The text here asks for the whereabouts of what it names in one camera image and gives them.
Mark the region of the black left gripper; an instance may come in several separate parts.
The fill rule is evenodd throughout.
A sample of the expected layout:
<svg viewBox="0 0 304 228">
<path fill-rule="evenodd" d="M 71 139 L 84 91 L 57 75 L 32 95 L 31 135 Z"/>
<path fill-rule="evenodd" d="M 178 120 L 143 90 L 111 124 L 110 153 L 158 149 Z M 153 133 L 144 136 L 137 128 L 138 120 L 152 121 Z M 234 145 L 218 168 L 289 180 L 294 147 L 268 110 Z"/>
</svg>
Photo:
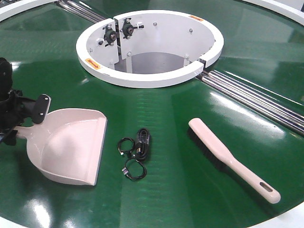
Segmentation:
<svg viewBox="0 0 304 228">
<path fill-rule="evenodd" d="M 50 96 L 41 94 L 37 100 L 24 98 L 21 90 L 11 90 L 8 99 L 0 102 L 0 143 L 16 145 L 17 130 L 13 128 L 31 118 L 41 124 L 48 114 Z"/>
</svg>

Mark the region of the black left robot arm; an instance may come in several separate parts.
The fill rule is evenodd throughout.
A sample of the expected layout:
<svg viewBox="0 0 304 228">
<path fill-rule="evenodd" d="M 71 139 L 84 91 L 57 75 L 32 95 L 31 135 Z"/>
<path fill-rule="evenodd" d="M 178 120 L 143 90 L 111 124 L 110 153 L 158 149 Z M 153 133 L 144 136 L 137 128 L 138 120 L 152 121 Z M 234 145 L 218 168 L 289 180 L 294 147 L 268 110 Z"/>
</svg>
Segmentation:
<svg viewBox="0 0 304 228">
<path fill-rule="evenodd" d="M 0 142 L 14 146 L 17 130 L 15 127 L 30 118 L 33 123 L 42 123 L 49 110 L 51 98 L 41 94 L 36 100 L 23 96 L 21 90 L 12 88 L 12 64 L 0 59 Z"/>
</svg>

